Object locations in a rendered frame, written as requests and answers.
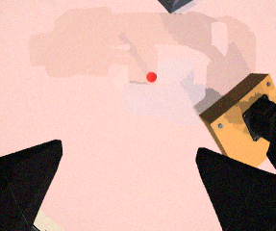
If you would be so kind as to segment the red peg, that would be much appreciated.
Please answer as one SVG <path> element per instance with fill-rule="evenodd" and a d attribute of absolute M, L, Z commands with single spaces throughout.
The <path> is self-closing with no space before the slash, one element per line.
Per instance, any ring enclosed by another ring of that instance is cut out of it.
<path fill-rule="evenodd" d="M 157 74 L 150 72 L 148 73 L 148 76 L 146 76 L 146 80 L 150 81 L 150 82 L 154 82 L 157 80 Z"/>

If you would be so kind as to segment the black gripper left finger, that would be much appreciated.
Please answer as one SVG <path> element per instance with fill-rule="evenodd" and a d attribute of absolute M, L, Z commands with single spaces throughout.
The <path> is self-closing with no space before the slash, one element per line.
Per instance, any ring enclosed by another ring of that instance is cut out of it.
<path fill-rule="evenodd" d="M 0 157 L 0 231 L 31 231 L 62 154 L 49 140 Z"/>

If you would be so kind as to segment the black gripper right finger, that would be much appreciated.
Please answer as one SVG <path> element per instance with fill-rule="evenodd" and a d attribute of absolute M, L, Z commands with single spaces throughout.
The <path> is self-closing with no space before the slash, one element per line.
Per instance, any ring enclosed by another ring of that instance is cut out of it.
<path fill-rule="evenodd" d="M 208 147 L 198 147 L 195 163 L 222 231 L 275 230 L 276 174 Z"/>

